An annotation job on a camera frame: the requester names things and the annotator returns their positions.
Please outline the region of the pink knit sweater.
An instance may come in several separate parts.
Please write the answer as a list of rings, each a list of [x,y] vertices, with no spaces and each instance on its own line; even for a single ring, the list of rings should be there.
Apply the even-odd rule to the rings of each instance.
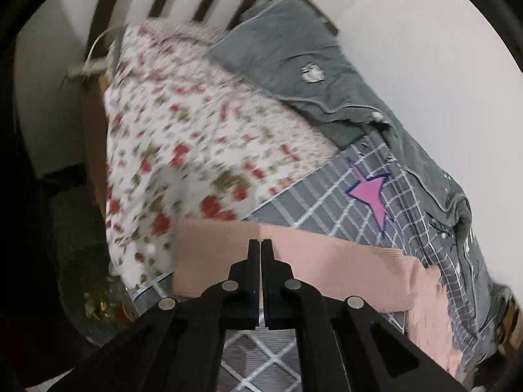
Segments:
[[[453,345],[448,296],[437,266],[423,267],[397,249],[361,245],[292,227],[246,221],[183,220],[177,230],[173,289],[199,296],[245,258],[248,242],[269,239],[294,277],[323,295],[360,296],[377,312],[406,312],[411,342],[451,375],[462,353]]]

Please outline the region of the grey checked star quilt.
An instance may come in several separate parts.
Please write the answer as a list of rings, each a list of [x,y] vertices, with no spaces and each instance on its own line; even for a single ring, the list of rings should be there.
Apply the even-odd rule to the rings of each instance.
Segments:
[[[364,245],[397,248],[440,270],[462,366],[495,349],[495,298],[461,187],[432,162],[427,187],[385,142],[362,136],[336,153],[324,139],[136,148],[128,213],[112,259],[133,296],[171,274],[176,215],[261,221]]]

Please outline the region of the grey-green plush blanket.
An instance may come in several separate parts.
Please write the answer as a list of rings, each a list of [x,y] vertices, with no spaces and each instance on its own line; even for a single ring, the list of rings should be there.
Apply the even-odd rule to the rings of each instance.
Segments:
[[[258,5],[208,57],[290,105],[340,149],[251,219],[397,248],[437,266],[464,362],[491,356],[512,294],[488,274],[463,189],[366,84],[313,10],[302,0]]]

